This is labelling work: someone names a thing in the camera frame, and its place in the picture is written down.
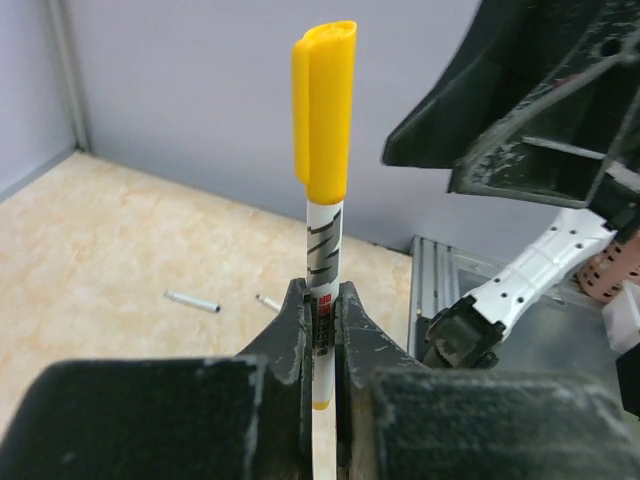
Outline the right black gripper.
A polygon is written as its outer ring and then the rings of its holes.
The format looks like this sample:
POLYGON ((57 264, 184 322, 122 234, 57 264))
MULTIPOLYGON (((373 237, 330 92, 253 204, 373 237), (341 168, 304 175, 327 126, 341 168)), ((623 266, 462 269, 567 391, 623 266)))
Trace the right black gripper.
POLYGON ((386 139, 452 193, 589 209, 639 228, 639 5, 484 1, 453 59, 386 139))

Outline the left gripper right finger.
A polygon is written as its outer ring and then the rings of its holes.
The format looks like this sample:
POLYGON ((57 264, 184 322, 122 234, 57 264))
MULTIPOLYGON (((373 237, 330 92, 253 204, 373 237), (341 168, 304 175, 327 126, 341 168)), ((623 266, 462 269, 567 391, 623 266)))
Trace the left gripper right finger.
POLYGON ((430 369, 344 282, 336 313, 341 479, 635 479, 614 397, 580 375, 430 369))

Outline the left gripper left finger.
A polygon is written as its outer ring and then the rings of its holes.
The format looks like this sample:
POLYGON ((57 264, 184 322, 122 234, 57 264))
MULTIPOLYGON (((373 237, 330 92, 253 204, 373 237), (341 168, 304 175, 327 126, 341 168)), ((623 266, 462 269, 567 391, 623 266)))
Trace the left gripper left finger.
POLYGON ((233 356, 67 360, 18 408, 22 479, 309 479, 306 283, 233 356))

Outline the yellow pen cap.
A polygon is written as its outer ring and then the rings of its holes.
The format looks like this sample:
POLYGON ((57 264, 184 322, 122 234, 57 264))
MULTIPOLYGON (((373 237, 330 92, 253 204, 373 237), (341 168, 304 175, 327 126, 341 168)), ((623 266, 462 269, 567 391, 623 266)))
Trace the yellow pen cap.
POLYGON ((352 20, 321 24, 291 52, 295 173, 319 205, 346 196, 357 31, 352 20))

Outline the white pen yellow tip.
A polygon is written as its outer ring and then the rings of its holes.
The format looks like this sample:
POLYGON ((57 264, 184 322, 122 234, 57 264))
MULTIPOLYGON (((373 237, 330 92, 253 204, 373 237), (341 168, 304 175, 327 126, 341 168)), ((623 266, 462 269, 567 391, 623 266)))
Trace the white pen yellow tip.
POLYGON ((335 302, 340 289, 343 204, 307 203, 306 284, 311 294, 312 407, 328 407, 334 390, 335 302))

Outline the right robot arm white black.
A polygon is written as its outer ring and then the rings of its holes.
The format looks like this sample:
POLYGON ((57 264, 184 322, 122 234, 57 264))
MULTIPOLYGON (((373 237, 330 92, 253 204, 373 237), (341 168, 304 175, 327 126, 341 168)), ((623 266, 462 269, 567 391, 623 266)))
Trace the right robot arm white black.
POLYGON ((481 2, 382 161, 447 169, 452 193, 558 208, 515 260, 426 327, 426 365, 492 367, 532 304, 638 231, 638 3, 481 2))

